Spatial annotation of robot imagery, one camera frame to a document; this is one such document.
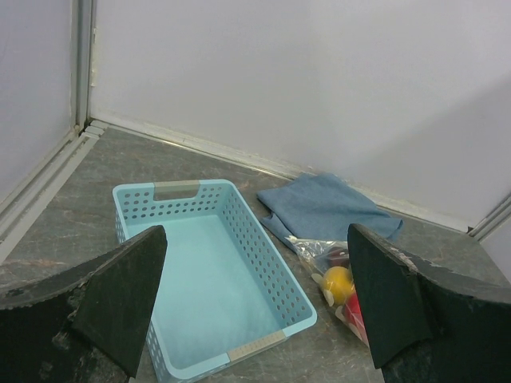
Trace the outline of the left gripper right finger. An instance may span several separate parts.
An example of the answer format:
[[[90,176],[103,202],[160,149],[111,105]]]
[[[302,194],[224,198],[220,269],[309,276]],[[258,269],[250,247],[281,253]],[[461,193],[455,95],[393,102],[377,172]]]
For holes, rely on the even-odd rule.
[[[347,242],[374,367],[386,382],[508,382],[510,289],[404,251],[361,224]]]

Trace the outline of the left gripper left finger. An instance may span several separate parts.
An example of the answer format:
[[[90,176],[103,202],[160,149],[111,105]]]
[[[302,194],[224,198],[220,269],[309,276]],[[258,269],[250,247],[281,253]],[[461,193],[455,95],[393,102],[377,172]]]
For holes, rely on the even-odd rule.
[[[152,226],[44,279],[1,289],[3,382],[127,382],[135,377],[167,250]]]

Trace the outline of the bright red apple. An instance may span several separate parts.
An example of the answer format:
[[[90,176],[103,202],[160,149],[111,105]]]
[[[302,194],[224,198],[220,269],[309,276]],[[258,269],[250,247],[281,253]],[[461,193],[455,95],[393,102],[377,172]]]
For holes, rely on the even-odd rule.
[[[363,342],[367,342],[366,329],[362,319],[362,313],[358,302],[358,296],[353,293],[345,302],[343,315],[348,326],[355,332]]]

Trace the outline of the small yellow orange fruit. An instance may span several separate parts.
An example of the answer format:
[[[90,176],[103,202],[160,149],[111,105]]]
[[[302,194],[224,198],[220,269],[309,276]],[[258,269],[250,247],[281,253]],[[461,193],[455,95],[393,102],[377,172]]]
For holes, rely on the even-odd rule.
[[[346,267],[331,267],[320,283],[328,306],[342,306],[355,292],[351,272]]]

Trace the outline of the clear zip top bag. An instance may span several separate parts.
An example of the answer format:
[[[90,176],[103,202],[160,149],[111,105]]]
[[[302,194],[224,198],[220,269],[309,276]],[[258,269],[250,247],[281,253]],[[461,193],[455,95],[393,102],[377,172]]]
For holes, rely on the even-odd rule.
[[[326,240],[317,240],[317,239],[299,239],[295,236],[288,236],[286,240],[291,244],[291,249],[298,255],[301,263],[309,270],[311,274],[311,278],[314,280],[315,284],[319,288],[319,291],[322,293],[320,283],[323,280],[323,275],[325,272],[330,269],[327,266],[327,262],[325,259],[325,252],[331,247],[341,247],[343,249],[348,250],[347,242],[345,241],[326,241]],[[351,262],[348,270],[351,272],[352,278],[352,270],[351,270]],[[355,334],[355,332],[348,326],[347,320],[343,315],[343,307],[342,306],[329,306],[331,311],[335,314],[335,317],[338,318],[344,325],[346,325],[351,332],[360,339],[359,336]]]

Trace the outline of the dark red apple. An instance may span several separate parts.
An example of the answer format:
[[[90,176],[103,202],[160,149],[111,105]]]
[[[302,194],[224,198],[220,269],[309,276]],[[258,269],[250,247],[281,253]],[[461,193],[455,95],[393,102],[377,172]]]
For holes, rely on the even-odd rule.
[[[328,267],[349,268],[349,252],[341,247],[331,247],[325,252],[325,259]]]

